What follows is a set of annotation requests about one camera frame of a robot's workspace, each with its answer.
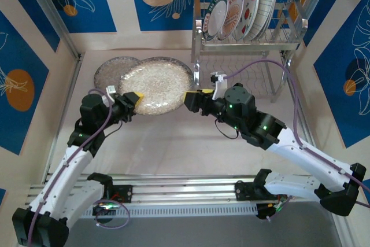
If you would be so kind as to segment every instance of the black cable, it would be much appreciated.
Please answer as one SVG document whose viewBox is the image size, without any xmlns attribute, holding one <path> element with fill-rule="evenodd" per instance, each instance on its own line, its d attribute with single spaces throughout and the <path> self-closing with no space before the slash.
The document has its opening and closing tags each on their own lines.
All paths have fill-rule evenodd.
<svg viewBox="0 0 370 247">
<path fill-rule="evenodd" d="M 120 121 L 120 126 L 116 129 L 116 130 L 113 130 L 111 133 L 109 133 L 105 138 L 107 138 L 108 136 L 112 135 L 113 133 L 117 132 L 118 130 L 120 130 L 120 128 L 122 127 L 123 125 L 123 121 Z"/>
<path fill-rule="evenodd" d="M 217 126 L 217 119 L 216 120 L 214 120 L 214 125 L 216 126 L 216 128 L 217 128 L 217 130 L 223 135 L 223 136 L 225 136 L 226 138 L 228 138 L 228 139 L 231 139 L 231 140 L 234 140 L 234 139 L 237 139 L 237 137 L 239 137 L 239 131 L 238 130 L 236 130 L 236 137 L 229 137 L 229 136 L 227 136 L 225 133 L 223 133 L 220 129 L 219 129 L 219 127 Z"/>
</svg>

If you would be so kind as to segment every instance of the plate rim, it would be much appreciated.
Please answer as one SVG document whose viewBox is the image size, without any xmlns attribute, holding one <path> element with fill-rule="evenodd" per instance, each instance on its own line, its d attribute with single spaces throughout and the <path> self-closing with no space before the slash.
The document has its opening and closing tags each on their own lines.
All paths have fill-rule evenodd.
<svg viewBox="0 0 370 247">
<path fill-rule="evenodd" d="M 258 5 L 259 5 L 259 4 L 260 4 L 260 0 L 256 0 L 256 5 L 255 5 L 255 7 L 254 7 L 254 15 L 252 16 L 251 24 L 250 24 L 250 26 L 249 26 L 248 30 L 243 34 L 243 36 L 242 36 L 241 38 L 237 39 L 237 38 L 234 36 L 234 33 L 232 34 L 232 36 L 233 36 L 233 38 L 234 38 L 235 40 L 242 40 L 242 39 L 244 39 L 245 37 L 247 37 L 247 35 L 248 35 L 249 31 L 251 30 L 251 28 L 252 28 L 252 26 L 253 26 L 253 24 L 254 24 L 254 20 L 256 19 L 257 11 L 258 11 Z"/>
<path fill-rule="evenodd" d="M 271 6 L 270 11 L 269 11 L 268 15 L 266 16 L 266 20 L 265 20 L 264 24 L 262 25 L 261 29 L 256 28 L 257 30 L 259 29 L 258 33 L 257 33 L 255 36 L 250 36 L 250 37 L 248 38 L 248 40 L 255 40 L 255 39 L 258 39 L 258 38 L 260 37 L 260 34 L 262 34 L 262 32 L 261 32 L 261 31 L 264 29 L 265 24 L 266 24 L 266 22 L 268 21 L 268 19 L 269 19 L 269 17 L 270 17 L 270 13 L 271 13 L 271 11 L 273 10 L 273 8 L 274 8 L 274 5 L 273 5 L 273 6 Z"/>
<path fill-rule="evenodd" d="M 225 24 L 225 21 L 226 21 L 226 18 L 227 18 L 227 13 L 228 13 L 228 11 L 229 11 L 229 8 L 230 8 L 230 5 L 228 4 L 228 6 L 227 6 L 227 11 L 226 11 L 226 17 L 225 17 L 225 20 L 224 20 L 224 24 Z M 243 13 L 243 9 L 241 9 L 240 10 L 240 15 L 239 15 L 239 18 L 238 18 L 238 21 L 240 20 L 240 17 L 242 16 L 242 13 Z M 234 30 L 236 29 L 236 27 L 238 26 L 237 24 L 234 26 L 234 28 L 232 29 L 232 31 L 227 35 L 227 36 L 225 36 L 225 38 L 223 38 L 223 39 L 220 39 L 220 32 L 221 32 L 221 30 L 222 30 L 222 28 L 224 27 L 224 24 L 221 26 L 221 28 L 220 28 L 220 30 L 217 32 L 217 38 L 218 38 L 218 40 L 225 40 L 225 39 L 227 39 L 233 32 L 234 32 Z"/>
<path fill-rule="evenodd" d="M 106 60 L 105 62 L 103 62 L 103 64 L 101 64 L 98 68 L 97 68 L 97 70 L 95 71 L 95 73 L 94 73 L 94 77 L 93 77 L 93 83 L 94 83 L 94 87 L 95 88 L 97 88 L 97 86 L 96 86 L 96 75 L 97 74 L 99 74 L 100 73 L 100 71 L 101 71 L 101 69 L 102 69 L 102 66 L 103 65 L 105 65 L 106 63 L 109 63 L 109 62 L 112 62 L 113 60 L 116 60 L 116 59 L 118 59 L 118 58 L 129 58 L 130 60 L 133 60 L 135 63 L 137 63 L 137 62 L 140 62 L 141 60 L 140 59 L 137 59 L 137 58 L 135 58 L 135 57 L 133 57 L 133 56 L 117 56 L 117 57 L 113 57 L 113 58 L 111 58 L 111 59 L 109 59 L 109 60 Z"/>
<path fill-rule="evenodd" d="M 154 58 L 160 58 L 160 59 L 163 59 L 163 60 L 174 60 L 176 62 L 178 62 L 184 69 L 186 69 L 186 72 L 188 73 L 188 81 L 190 82 L 190 91 L 194 89 L 194 86 L 195 86 L 195 83 L 194 83 L 194 78 L 193 78 L 193 71 L 191 70 L 191 68 L 185 64 L 183 61 L 181 60 L 178 60 L 176 58 L 173 58 L 173 57 L 167 57 L 167 56 L 153 56 L 153 57 L 149 57 L 149 58 L 145 58 L 143 60 L 139 60 L 139 63 L 137 63 L 136 65 L 132 66 L 130 68 L 130 70 L 127 72 L 129 73 L 130 71 L 132 71 L 135 67 L 138 67 L 142 64 L 145 64 L 145 63 L 148 63 L 148 62 L 151 62 L 150 59 L 154 59 Z M 121 94 L 121 88 L 122 88 L 122 85 L 121 85 L 121 82 L 119 84 L 119 87 L 117 89 L 117 92 L 119 94 Z M 164 115 L 164 114 L 167 114 L 169 112 L 172 112 L 174 110 L 170 110 L 166 113 L 163 113 L 163 114 L 141 114 L 141 113 L 137 113 L 138 115 L 142 115 L 142 116 L 160 116 L 160 115 Z"/>
<path fill-rule="evenodd" d="M 276 3 L 276 0 L 272 0 L 272 9 L 270 11 L 270 14 L 269 14 L 269 17 L 267 19 L 267 21 L 265 22 L 262 30 L 260 31 L 260 33 L 258 33 L 258 35 L 256 36 L 255 39 L 259 39 L 263 34 L 265 34 L 266 30 L 268 29 L 269 25 L 270 25 L 270 22 L 271 22 L 271 19 L 272 19 L 272 15 L 273 15 L 273 11 L 275 10 L 275 3 Z"/>
<path fill-rule="evenodd" d="M 207 15 L 207 14 L 211 15 L 211 14 L 212 14 L 213 9 L 214 9 L 214 8 L 216 7 L 216 5 L 217 5 L 219 2 L 221 2 L 221 1 L 225 1 L 225 3 L 226 3 L 226 13 L 225 13 L 225 16 L 224 16 L 224 18 L 223 18 L 223 23 L 222 23 L 222 25 L 220 26 L 220 28 L 217 30 L 217 32 L 216 32 L 214 35 L 210 35 L 210 34 L 208 33 L 208 28 L 207 28 L 207 31 L 204 31 L 204 24 L 205 24 L 205 21 L 206 21 L 206 19 L 204 18 L 203 23 L 202 23 L 202 25 L 203 25 L 203 27 L 202 27 L 202 32 L 203 32 L 203 37 L 205 38 L 205 40 L 212 40 L 212 39 L 217 35 L 217 33 L 219 32 L 219 30 L 222 28 L 222 26 L 224 25 L 224 22 L 225 22 L 225 19 L 226 19 L 226 15 L 227 15 L 227 10 L 228 10 L 228 3 L 229 3 L 229 1 L 228 1 L 228 0 L 211 0 L 211 1 L 209 2 L 209 5 L 208 5 L 207 9 L 206 9 L 206 13 L 205 13 L 205 15 Z"/>
</svg>

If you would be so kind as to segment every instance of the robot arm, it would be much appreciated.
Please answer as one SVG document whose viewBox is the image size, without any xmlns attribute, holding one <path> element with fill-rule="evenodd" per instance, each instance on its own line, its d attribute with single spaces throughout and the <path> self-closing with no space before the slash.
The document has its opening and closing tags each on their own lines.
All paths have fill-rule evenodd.
<svg viewBox="0 0 370 247">
<path fill-rule="evenodd" d="M 119 121 L 131 121 L 135 115 L 135 106 L 143 98 L 142 94 L 133 92 L 118 95 L 114 88 L 109 87 L 107 92 L 113 101 L 112 112 L 109 113 L 105 105 L 108 100 L 98 94 L 89 94 L 82 99 L 81 118 L 75 124 L 68 148 L 55 173 L 28 209 L 18 208 L 13 214 L 19 244 L 27 245 L 28 233 L 32 229 L 33 246 L 64 246 L 69 229 L 80 215 L 94 202 L 102 198 L 111 199 L 116 193 L 111 177 L 94 173 L 79 192 L 70 197 L 78 177 L 95 157 L 105 139 L 104 131 L 99 132 L 103 123 L 107 121 L 107 128 Z M 31 228 L 33 218 L 36 218 L 36 222 L 34 228 Z"/>
<path fill-rule="evenodd" d="M 292 130 L 283 122 L 257 110 L 254 96 L 240 83 L 229 89 L 224 87 L 217 86 L 216 82 L 218 90 L 187 92 L 184 104 L 194 113 L 201 110 L 203 116 L 214 116 L 218 122 L 236 129 L 248 143 L 277 153 L 312 174 L 284 176 L 262 169 L 253 185 L 235 185 L 237 198 L 239 195 L 241 200 L 251 200 L 243 199 L 244 195 L 270 200 L 272 195 L 286 194 L 318 201 L 330 212 L 347 216 L 356 203 L 359 185 L 344 173 L 362 181 L 366 168 L 358 163 L 348 165 L 338 161 L 301 139 L 303 145 L 299 145 Z M 341 171 L 319 158 L 328 160 Z"/>
</svg>

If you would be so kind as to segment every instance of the table surface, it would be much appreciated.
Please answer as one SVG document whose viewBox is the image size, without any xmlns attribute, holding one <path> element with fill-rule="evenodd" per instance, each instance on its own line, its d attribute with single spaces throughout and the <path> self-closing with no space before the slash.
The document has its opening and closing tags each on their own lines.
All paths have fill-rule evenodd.
<svg viewBox="0 0 370 247">
<path fill-rule="evenodd" d="M 81 100 L 94 87 L 95 71 L 105 61 L 118 56 L 138 59 L 168 56 L 193 68 L 189 50 L 88 51 L 84 55 L 71 103 L 57 139 L 50 172 L 55 171 L 65 153 L 68 138 L 80 117 Z M 280 71 L 272 71 L 275 77 L 280 74 Z M 256 105 L 258 110 L 274 115 L 289 127 L 293 126 L 293 101 L 287 86 L 277 102 L 272 104 L 268 99 L 257 99 Z M 108 128 L 106 134 L 116 128 Z M 228 126 L 220 125 L 220 128 L 231 136 L 235 134 Z M 84 173 L 252 175 L 261 168 L 282 174 L 305 174 L 305 171 L 277 154 L 249 145 L 241 138 L 230 140 L 223 137 L 216 130 L 212 117 L 193 114 L 182 106 L 161 116 L 134 116 L 131 123 L 124 124 L 120 131 L 105 140 Z"/>
</svg>

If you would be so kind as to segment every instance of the wire basket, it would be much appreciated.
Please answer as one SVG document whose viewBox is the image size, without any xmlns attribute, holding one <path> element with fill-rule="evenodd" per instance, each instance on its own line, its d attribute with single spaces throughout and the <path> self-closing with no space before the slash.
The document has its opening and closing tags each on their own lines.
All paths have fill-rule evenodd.
<svg viewBox="0 0 370 247">
<path fill-rule="evenodd" d="M 293 3 L 298 11 L 294 22 L 288 12 Z M 200 88 L 212 88 L 212 72 L 230 75 L 248 62 L 267 58 L 271 53 L 276 53 L 274 58 L 281 60 L 282 64 L 288 67 L 308 27 L 308 20 L 299 0 L 288 0 L 287 3 L 276 3 L 269 28 L 258 39 L 235 40 L 230 35 L 225 40 L 214 38 L 206 41 L 202 36 L 202 23 L 204 9 L 207 7 L 208 3 L 194 0 L 191 60 L 195 63 L 194 81 Z M 255 97 L 270 98 L 274 101 L 285 84 L 286 77 L 281 69 L 273 69 L 273 72 L 270 71 L 268 63 L 252 65 L 229 79 L 228 85 L 242 83 Z"/>
</svg>

